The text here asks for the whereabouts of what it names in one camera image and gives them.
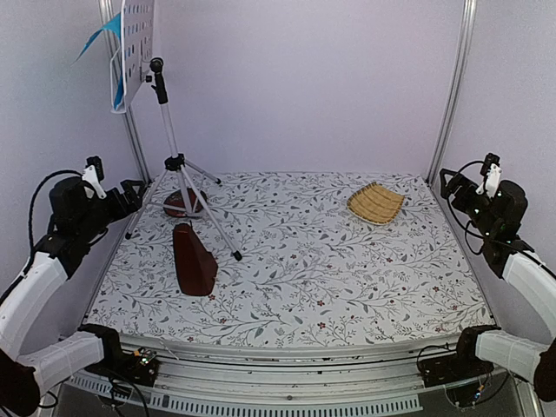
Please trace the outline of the dark red wooden metronome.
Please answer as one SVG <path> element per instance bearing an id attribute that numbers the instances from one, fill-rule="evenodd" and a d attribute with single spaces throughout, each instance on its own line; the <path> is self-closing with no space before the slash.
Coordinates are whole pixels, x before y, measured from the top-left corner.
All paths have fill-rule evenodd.
<path id="1" fill-rule="evenodd" d="M 190 224 L 179 223 L 174 227 L 173 250 L 180 290 L 189 296 L 211 295 L 218 265 Z"/>

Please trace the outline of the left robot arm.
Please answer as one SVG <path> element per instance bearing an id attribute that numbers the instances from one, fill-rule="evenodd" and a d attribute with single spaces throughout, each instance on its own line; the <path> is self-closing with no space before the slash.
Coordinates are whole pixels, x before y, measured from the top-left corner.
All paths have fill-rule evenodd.
<path id="1" fill-rule="evenodd" d="M 90 367 L 111 377 L 129 370 L 132 354 L 123 352 L 118 333 L 84 326 L 67 339 L 33 354 L 22 346 L 51 297 L 77 271 L 83 258 L 108 232 L 109 225 L 137 212 L 144 184 L 125 180 L 104 190 L 103 173 L 63 169 L 49 192 L 52 214 L 46 234 L 30 240 L 30 257 L 1 296 L 1 409 L 8 416 L 31 416 L 58 383 Z"/>

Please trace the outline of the red floral round tin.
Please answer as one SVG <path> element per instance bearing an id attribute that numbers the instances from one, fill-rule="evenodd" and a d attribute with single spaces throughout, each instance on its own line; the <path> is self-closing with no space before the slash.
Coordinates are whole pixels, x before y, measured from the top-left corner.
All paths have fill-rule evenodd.
<path id="1" fill-rule="evenodd" d="M 201 213 L 204 210 L 204 207 L 197 201 L 197 196 L 192 188 L 188 188 L 188 195 L 191 208 L 196 214 Z M 175 218 L 183 218 L 188 216 L 186 212 L 174 209 L 174 207 L 185 209 L 185 203 L 183 201 L 182 193 L 180 190 L 177 190 L 170 194 L 164 200 L 163 204 L 164 213 L 168 216 Z"/>

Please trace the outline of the woven bamboo tray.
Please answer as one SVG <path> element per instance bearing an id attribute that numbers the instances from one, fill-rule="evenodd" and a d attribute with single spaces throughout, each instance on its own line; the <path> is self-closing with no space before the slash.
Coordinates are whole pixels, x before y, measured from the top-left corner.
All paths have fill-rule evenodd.
<path id="1" fill-rule="evenodd" d="M 400 213 L 404 195 L 399 195 L 372 182 L 357 190 L 347 199 L 348 210 L 365 222 L 385 225 L 392 222 Z"/>

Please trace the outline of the white tripod music stand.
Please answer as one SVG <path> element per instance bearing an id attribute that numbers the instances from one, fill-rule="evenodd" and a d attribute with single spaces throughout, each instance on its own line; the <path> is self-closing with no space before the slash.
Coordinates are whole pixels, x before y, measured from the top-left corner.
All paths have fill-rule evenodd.
<path id="1" fill-rule="evenodd" d="M 220 185 L 222 181 L 208 171 L 188 161 L 186 156 L 178 150 L 170 114 L 169 96 L 163 75 L 164 61 L 162 58 L 153 55 L 152 41 L 155 25 L 155 3 L 153 1 L 127 2 L 127 14 L 122 23 L 122 26 L 126 29 L 125 40 L 122 47 L 127 50 L 127 59 L 122 60 L 122 63 L 125 64 L 125 69 L 128 71 L 128 77 L 126 78 L 125 104 L 131 105 L 136 93 L 142 86 L 148 84 L 153 89 L 162 114 L 164 133 L 170 152 L 170 156 L 164 162 L 164 173 L 161 174 L 152 185 L 147 187 L 146 194 L 142 198 L 142 205 L 143 207 L 147 207 L 149 204 L 156 204 L 153 201 L 155 192 L 160 187 L 166 174 L 173 174 L 177 178 L 178 190 L 181 191 L 185 203 L 185 208 L 174 207 L 174 209 L 186 212 L 188 215 L 186 218 L 198 218 L 206 214 L 229 247 L 232 256 L 239 261 L 242 259 L 240 250 L 217 221 L 215 215 L 208 206 L 207 199 L 203 196 L 201 190 L 195 186 L 188 169 L 192 168 L 197 173 L 218 185 Z M 197 196 L 197 201 L 204 207 L 201 213 L 196 214 L 191 208 L 188 188 L 193 189 Z"/>

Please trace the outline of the floral table cloth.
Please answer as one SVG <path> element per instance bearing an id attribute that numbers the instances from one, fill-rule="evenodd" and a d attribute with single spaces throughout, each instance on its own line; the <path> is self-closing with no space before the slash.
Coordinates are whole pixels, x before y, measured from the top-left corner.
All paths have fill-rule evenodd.
<path id="1" fill-rule="evenodd" d="M 366 185 L 405 196 L 389 224 L 353 215 Z M 156 204 L 121 243 L 87 315 L 122 334 L 254 348 L 366 346 L 454 336 L 493 317 L 447 219 L 417 175 L 234 173 L 200 180 L 210 219 L 193 228 L 216 259 L 211 295 L 182 293 L 172 231 Z"/>

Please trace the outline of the white blue sheet music booklet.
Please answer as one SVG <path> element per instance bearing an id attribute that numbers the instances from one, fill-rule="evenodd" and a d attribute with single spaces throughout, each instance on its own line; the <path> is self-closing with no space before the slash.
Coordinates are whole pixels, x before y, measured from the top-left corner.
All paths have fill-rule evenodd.
<path id="1" fill-rule="evenodd" d="M 99 2 L 101 11 L 106 12 L 108 21 L 90 35 L 89 39 L 84 44 L 83 49 L 75 61 L 71 64 L 74 65 L 100 35 L 105 37 L 109 54 L 110 111 L 113 114 L 125 114 L 127 111 L 125 94 L 128 71 L 125 69 L 125 64 L 122 63 L 122 60 L 127 59 L 127 50 L 122 47 L 126 33 L 126 29 L 124 29 L 122 23 L 124 22 L 125 15 L 127 14 L 127 5 L 127 1 L 121 1 L 119 11 L 114 14 L 111 1 Z"/>

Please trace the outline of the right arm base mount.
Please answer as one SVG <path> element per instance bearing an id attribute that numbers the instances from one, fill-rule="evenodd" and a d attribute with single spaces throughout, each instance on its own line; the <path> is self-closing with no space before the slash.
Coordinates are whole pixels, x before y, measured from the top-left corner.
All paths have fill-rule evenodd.
<path id="1" fill-rule="evenodd" d="M 448 345 L 422 348 L 416 367 L 424 387 L 444 387 L 448 401 L 459 409 L 480 403 L 494 370 L 491 362 L 462 359 Z"/>

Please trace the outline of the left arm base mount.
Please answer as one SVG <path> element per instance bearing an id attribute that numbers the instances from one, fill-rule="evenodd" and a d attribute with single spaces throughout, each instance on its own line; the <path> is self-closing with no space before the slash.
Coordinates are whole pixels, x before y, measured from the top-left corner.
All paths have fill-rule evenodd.
<path id="1" fill-rule="evenodd" d="M 138 386 L 153 387 L 158 375 L 160 362 L 147 359 L 141 354 L 124 352 L 119 345 L 103 347 L 103 358 L 85 370 L 107 378 L 127 381 Z"/>

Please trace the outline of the right aluminium frame post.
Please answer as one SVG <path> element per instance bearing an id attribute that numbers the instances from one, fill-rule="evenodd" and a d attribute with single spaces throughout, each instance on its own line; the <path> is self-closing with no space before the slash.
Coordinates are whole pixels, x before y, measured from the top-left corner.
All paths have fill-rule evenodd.
<path id="1" fill-rule="evenodd" d="M 444 155 L 447 151 L 453 122 L 455 120 L 457 106 L 460 98 L 462 84 L 466 72 L 467 62 L 473 40 L 473 29 L 477 13 L 477 1 L 465 0 L 460 21 L 460 33 L 457 42 L 455 65 L 451 82 L 449 84 L 447 103 L 440 123 L 440 130 L 432 160 L 427 171 L 427 183 L 433 186 L 435 178 L 440 173 L 440 168 Z"/>

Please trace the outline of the aluminium front rail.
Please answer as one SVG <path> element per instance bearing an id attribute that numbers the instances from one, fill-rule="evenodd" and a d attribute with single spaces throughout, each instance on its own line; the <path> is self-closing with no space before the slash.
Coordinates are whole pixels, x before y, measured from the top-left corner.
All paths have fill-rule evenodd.
<path id="1" fill-rule="evenodd" d="M 152 387 L 121 397 L 127 416 L 543 416 L 530 385 L 501 367 L 470 404 L 478 378 L 427 387 L 419 360 L 440 357 L 452 337 L 359 347 L 256 348 L 123 335 L 124 348 L 156 352 Z"/>

